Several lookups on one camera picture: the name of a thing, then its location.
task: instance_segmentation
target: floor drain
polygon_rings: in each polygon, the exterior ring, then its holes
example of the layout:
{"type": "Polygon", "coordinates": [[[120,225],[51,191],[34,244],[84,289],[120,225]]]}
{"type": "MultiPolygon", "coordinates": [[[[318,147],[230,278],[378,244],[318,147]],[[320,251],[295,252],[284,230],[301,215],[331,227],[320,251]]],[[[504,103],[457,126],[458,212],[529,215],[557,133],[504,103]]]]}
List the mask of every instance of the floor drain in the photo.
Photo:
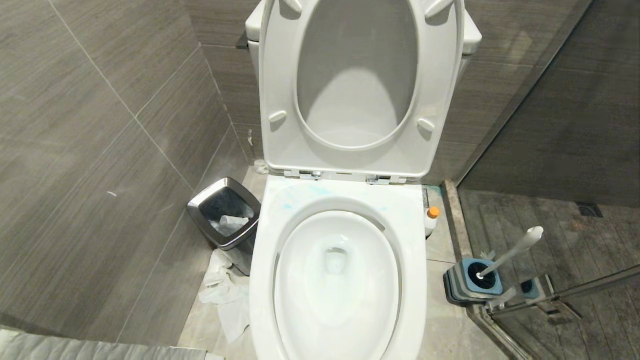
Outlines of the floor drain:
{"type": "Polygon", "coordinates": [[[590,204],[588,202],[576,202],[580,214],[584,217],[602,218],[602,212],[598,207],[598,204],[590,204]]]}

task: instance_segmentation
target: toilet bowl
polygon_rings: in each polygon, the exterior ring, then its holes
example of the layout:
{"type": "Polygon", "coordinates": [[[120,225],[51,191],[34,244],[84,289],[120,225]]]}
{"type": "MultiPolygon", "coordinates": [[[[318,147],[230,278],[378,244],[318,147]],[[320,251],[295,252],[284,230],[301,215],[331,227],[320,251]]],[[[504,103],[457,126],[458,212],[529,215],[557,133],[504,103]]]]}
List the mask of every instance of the toilet bowl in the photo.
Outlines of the toilet bowl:
{"type": "Polygon", "coordinates": [[[415,359],[420,178],[458,77],[462,0],[267,0],[269,166],[250,280],[260,359],[415,359]]]}

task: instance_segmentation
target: plastic bottle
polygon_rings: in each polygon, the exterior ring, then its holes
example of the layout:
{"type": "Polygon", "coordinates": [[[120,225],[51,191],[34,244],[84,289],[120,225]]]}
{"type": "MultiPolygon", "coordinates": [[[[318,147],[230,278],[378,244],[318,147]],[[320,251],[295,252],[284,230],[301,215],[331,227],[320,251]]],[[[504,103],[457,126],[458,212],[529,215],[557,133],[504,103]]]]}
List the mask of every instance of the plastic bottle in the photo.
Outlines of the plastic bottle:
{"type": "Polygon", "coordinates": [[[431,233],[436,228],[438,216],[440,216],[440,209],[437,206],[431,206],[424,214],[424,233],[427,238],[431,236],[431,233]]]}

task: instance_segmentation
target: toilet brush handle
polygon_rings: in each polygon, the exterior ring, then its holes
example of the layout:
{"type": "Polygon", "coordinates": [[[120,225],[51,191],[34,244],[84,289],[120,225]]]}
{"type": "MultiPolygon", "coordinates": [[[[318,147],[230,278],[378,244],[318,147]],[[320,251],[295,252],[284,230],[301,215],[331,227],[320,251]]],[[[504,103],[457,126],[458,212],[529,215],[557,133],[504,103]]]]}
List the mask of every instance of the toilet brush handle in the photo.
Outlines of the toilet brush handle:
{"type": "Polygon", "coordinates": [[[486,274],[489,274],[490,272],[494,271],[500,265],[504,264],[507,260],[529,250],[533,245],[535,245],[538,241],[540,241],[540,239],[542,238],[543,232],[544,232],[544,229],[542,228],[542,226],[532,227],[529,230],[527,230],[527,233],[524,234],[522,239],[518,241],[518,243],[516,244],[516,246],[513,247],[513,249],[509,250],[506,254],[504,254],[498,260],[496,260],[493,264],[491,264],[491,266],[489,266],[483,272],[481,272],[479,277],[480,278],[485,277],[486,274]]]}

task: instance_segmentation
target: toilet tank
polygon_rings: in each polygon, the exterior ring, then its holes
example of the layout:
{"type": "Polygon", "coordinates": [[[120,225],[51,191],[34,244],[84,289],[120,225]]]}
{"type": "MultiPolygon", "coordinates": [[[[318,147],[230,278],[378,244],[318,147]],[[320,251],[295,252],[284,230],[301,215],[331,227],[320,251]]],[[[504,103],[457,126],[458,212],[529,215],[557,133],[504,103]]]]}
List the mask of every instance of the toilet tank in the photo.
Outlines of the toilet tank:
{"type": "MultiPolygon", "coordinates": [[[[251,53],[251,60],[253,62],[253,69],[257,79],[259,73],[259,54],[260,54],[260,31],[262,29],[262,14],[264,13],[264,1],[262,0],[258,6],[255,7],[253,13],[246,20],[244,25],[246,26],[246,37],[249,44],[249,52],[251,53]]],[[[462,62],[460,63],[460,71],[458,72],[458,82],[462,78],[465,70],[467,69],[471,56],[477,51],[482,41],[482,34],[478,30],[475,22],[471,19],[469,13],[465,10],[465,39],[462,48],[462,62]]]]}

